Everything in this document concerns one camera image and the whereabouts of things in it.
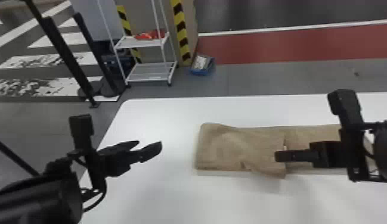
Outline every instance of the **red object on shelf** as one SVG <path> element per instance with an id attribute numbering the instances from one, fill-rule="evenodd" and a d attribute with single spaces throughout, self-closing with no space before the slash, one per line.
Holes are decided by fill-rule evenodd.
<path id="1" fill-rule="evenodd" d="M 148 33 L 141 33 L 139 35 L 135 35 L 134 38 L 139 41 L 147 41 L 153 39 Z"/>
<path id="2" fill-rule="evenodd" d="M 150 34 L 153 37 L 153 39 L 159 39 L 159 32 L 157 30 L 152 30 Z M 160 29 L 160 36 L 161 38 L 165 37 L 165 29 Z"/>
<path id="3" fill-rule="evenodd" d="M 165 29 L 160 29 L 160 36 L 161 38 L 165 37 Z M 152 30 L 150 33 L 140 33 L 135 35 L 134 38 L 139 41 L 159 39 L 159 32 L 157 30 Z"/>

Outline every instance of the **gray floor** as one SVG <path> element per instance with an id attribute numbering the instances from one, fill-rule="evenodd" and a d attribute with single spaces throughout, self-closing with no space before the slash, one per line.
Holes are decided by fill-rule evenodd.
<path id="1" fill-rule="evenodd" d="M 97 147 L 117 109 L 128 99 L 325 94 L 337 88 L 387 91 L 387 59 L 224 65 L 207 77 L 192 76 L 187 68 L 180 68 L 172 87 L 165 83 L 133 85 L 119 102 L 102 103 L 98 109 L 89 109 L 82 102 L 0 103 L 0 140 L 41 172 L 47 162 L 73 149 L 69 116 L 92 115 Z M 75 166 L 75 170 L 80 177 L 83 169 Z M 0 187 L 28 177 L 2 155 L 0 175 Z"/>

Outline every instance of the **shelf leg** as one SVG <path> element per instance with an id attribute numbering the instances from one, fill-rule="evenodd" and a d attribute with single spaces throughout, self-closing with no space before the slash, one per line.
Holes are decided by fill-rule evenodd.
<path id="1" fill-rule="evenodd" d="M 115 55 L 115 58 L 117 59 L 118 67 L 119 67 L 119 70 L 121 71 L 122 78 L 125 81 L 125 85 L 128 85 L 128 81 L 126 80 L 125 73 L 123 72 L 123 67 L 122 67 L 122 64 L 121 64 L 121 60 L 118 57 L 117 49 L 115 49 L 114 40 L 113 40 L 113 37 L 111 35 L 110 28 L 109 28 L 109 25 L 107 23 L 106 17 L 104 15 L 103 9 L 101 7 L 100 0 L 96 0 L 96 2 L 97 2 L 98 9 L 100 10 L 101 18 L 103 18 L 104 27 L 106 28 L 107 34 L 108 34 L 108 36 L 110 38 L 111 47 L 114 50 L 114 55 Z"/>

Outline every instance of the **gray wall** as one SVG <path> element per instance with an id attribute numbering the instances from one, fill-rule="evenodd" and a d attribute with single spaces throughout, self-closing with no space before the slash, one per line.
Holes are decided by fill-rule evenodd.
<path id="1" fill-rule="evenodd" d="M 95 41 L 108 40 L 103 18 L 97 5 L 97 0 L 70 0 L 75 12 L 82 14 L 86 26 Z M 104 11 L 107 24 L 113 39 L 120 39 L 123 36 L 123 29 L 119 19 L 115 2 L 113 0 L 99 0 Z"/>

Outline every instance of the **black pole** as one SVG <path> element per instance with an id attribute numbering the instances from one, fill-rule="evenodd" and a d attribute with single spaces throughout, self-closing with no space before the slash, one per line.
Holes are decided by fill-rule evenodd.
<path id="1" fill-rule="evenodd" d="M 22 0 L 29 7 L 29 10 L 35 16 L 40 26 L 43 28 L 43 31 L 48 36 L 48 39 L 53 44 L 54 48 L 60 54 L 60 57 L 64 60 L 65 65 L 68 67 L 69 71 L 76 79 L 77 83 L 85 93 L 87 99 L 91 103 L 91 107 L 96 108 L 99 106 L 93 99 L 93 87 L 90 85 L 88 79 L 85 76 L 85 73 L 79 66 L 78 62 L 75 60 L 72 51 L 69 49 L 68 45 L 65 43 L 61 33 L 58 31 L 57 26 L 55 25 L 51 17 L 42 17 L 42 14 L 37 9 L 36 5 L 32 0 Z"/>
<path id="2" fill-rule="evenodd" d="M 0 152 L 10 158 L 14 163 L 24 169 L 26 172 L 31 174 L 32 176 L 39 176 L 39 172 L 37 172 L 32 166 L 27 164 L 24 160 L 22 160 L 19 156 L 17 156 L 14 152 L 12 152 L 6 145 L 4 145 L 0 141 Z"/>
<path id="3" fill-rule="evenodd" d="M 85 21 L 83 20 L 81 13 L 75 13 L 73 15 L 75 22 L 78 24 L 83 36 L 85 37 L 91 51 L 93 52 L 94 57 L 96 58 L 97 64 L 100 66 L 101 71 L 103 72 L 104 78 L 107 80 L 111 90 L 117 95 L 121 94 L 120 90 L 114 83 L 114 80 L 111 78 L 107 67 L 104 65 L 103 59 L 101 58 L 100 53 L 97 51 L 97 47 L 94 44 L 93 38 L 89 33 L 88 28 L 86 27 Z"/>

